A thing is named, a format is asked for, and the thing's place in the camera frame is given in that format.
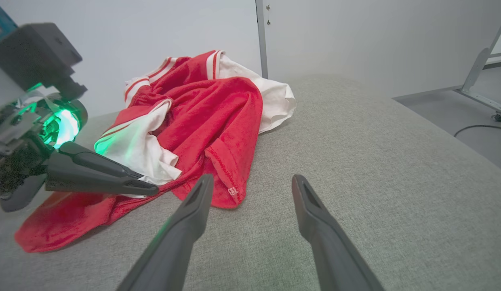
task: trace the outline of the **metal bracket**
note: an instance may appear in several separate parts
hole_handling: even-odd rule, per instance
[[[470,91],[470,88],[475,84],[475,82],[478,79],[478,76],[482,72],[482,69],[484,68],[484,65],[486,64],[487,59],[489,58],[489,48],[483,49],[479,54],[477,59],[475,60],[474,66],[472,67],[472,70],[470,71],[470,74],[468,74],[468,78],[466,78],[466,81],[464,82],[464,85],[462,88],[454,90],[455,92],[466,96],[474,101],[477,101],[478,103],[485,105],[487,107],[490,107],[494,109],[497,114],[501,114],[501,104],[498,102],[495,102],[489,98],[486,98],[476,92]]]
[[[470,90],[470,88],[477,81],[478,76],[480,76],[480,73],[482,72],[482,68],[486,64],[486,61],[488,58],[489,58],[489,48],[485,48],[478,54],[478,57],[475,60],[474,66],[472,67],[470,74],[468,74],[468,78],[466,78],[466,81],[464,82],[464,85],[461,88],[461,90],[463,90],[463,91]]]
[[[479,94],[472,92],[472,91],[469,91],[469,90],[457,89],[454,91],[463,95],[463,96],[466,96],[474,101],[477,101],[478,103],[481,103],[482,105],[490,107],[490,108],[496,110],[497,112],[501,112],[501,104],[498,102],[495,102],[489,98],[486,98],[482,95],[479,95]]]
[[[265,41],[265,12],[263,11],[263,0],[256,0],[256,17],[258,20],[258,40],[259,54],[261,58],[261,76],[265,79],[269,78],[269,70],[267,68],[267,44]]]

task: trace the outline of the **gray cushion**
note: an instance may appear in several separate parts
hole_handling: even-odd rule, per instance
[[[295,114],[259,136],[241,206],[211,209],[185,290],[319,289],[297,229],[295,173],[308,178],[386,290],[501,290],[499,168],[352,81],[315,76],[291,86]],[[91,120],[79,142],[90,147],[114,117],[101,126]],[[26,210],[0,212],[0,290],[115,289],[180,204],[166,193],[69,247],[26,254],[13,233],[46,195]]]

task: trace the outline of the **green led light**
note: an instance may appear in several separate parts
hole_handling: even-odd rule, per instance
[[[35,89],[39,88],[40,86],[42,86],[42,83],[37,83],[37,84],[35,84],[32,88],[29,88],[27,91],[28,91],[28,92],[31,92],[31,91],[33,91],[33,90],[35,90]]]
[[[56,114],[56,116],[60,119],[59,131],[57,141],[55,142],[55,149],[58,149],[64,142],[73,141],[80,131],[78,127],[78,121],[71,114],[69,110],[62,110]]]
[[[31,103],[30,105],[24,107],[23,109],[19,110],[19,115],[23,115],[26,111],[30,111],[31,113],[35,112],[37,109],[37,103]]]

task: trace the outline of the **white stripe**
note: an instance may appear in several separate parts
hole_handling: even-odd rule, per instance
[[[132,79],[132,81],[125,87],[125,94],[126,94],[126,91],[132,86],[132,84],[136,83],[136,82],[139,82],[137,83],[134,87],[132,87],[132,89],[130,89],[130,91],[128,92],[127,96],[126,96],[126,101],[125,101],[125,107],[128,108],[128,106],[130,105],[130,103],[132,102],[132,98],[134,98],[134,95],[136,95],[137,91],[139,90],[139,88],[145,86],[145,85],[150,85],[150,82],[148,81],[148,78],[147,77],[142,77],[142,78],[134,78]]]
[[[146,74],[146,76],[149,76],[151,74],[155,74],[157,73],[159,70],[162,69],[162,67],[168,62],[168,59],[169,57],[165,58],[164,61],[162,62],[162,64],[159,66],[159,68],[156,68],[155,70],[153,70],[152,72],[149,72],[148,74]]]
[[[170,60],[170,63],[166,66],[166,68],[164,68],[164,70],[162,70],[160,73],[156,74],[152,78],[149,78],[150,79],[150,83],[153,83],[153,82],[157,81],[160,77],[164,76],[167,72],[169,72],[171,70],[171,68],[173,68],[173,65],[175,65],[176,61],[177,61],[177,58],[176,57],[172,57],[171,60]]]
[[[215,51],[206,60],[206,70],[208,73],[208,80],[213,80],[213,60],[214,60],[215,55],[217,55],[217,53],[218,53],[218,51]]]
[[[219,79],[220,77],[220,58],[221,55],[225,55],[225,51],[217,52],[217,65],[215,66],[215,79]]]
[[[111,128],[111,129],[109,129],[108,131],[105,131],[105,133],[101,135],[102,137],[101,137],[101,138],[99,138],[99,140],[98,140],[97,142],[102,141],[102,140],[105,140],[106,138],[109,138],[111,135],[108,135],[108,134],[112,133],[113,131],[117,131],[118,129],[121,129],[121,128],[123,128],[123,127],[126,127],[126,126],[127,126],[127,125],[129,125],[129,124],[132,124],[132,122],[134,122],[134,121],[136,121],[136,120],[139,120],[139,119],[141,119],[141,118],[144,118],[146,115],[151,114],[152,112],[154,112],[155,110],[159,109],[160,107],[162,107],[162,105],[164,105],[164,104],[165,104],[165,103],[167,103],[167,102],[170,102],[170,103],[171,103],[171,99],[169,99],[169,98],[164,99],[163,101],[161,101],[160,103],[158,103],[157,105],[155,105],[155,106],[152,108],[152,110],[150,110],[150,111],[149,111],[147,114],[145,114],[145,115],[138,116],[138,117],[136,117],[136,118],[134,118],[134,119],[132,119],[132,120],[129,120],[129,121],[124,122],[124,123],[121,123],[121,124],[118,124],[118,125],[116,125],[115,127],[112,127],[112,128]]]

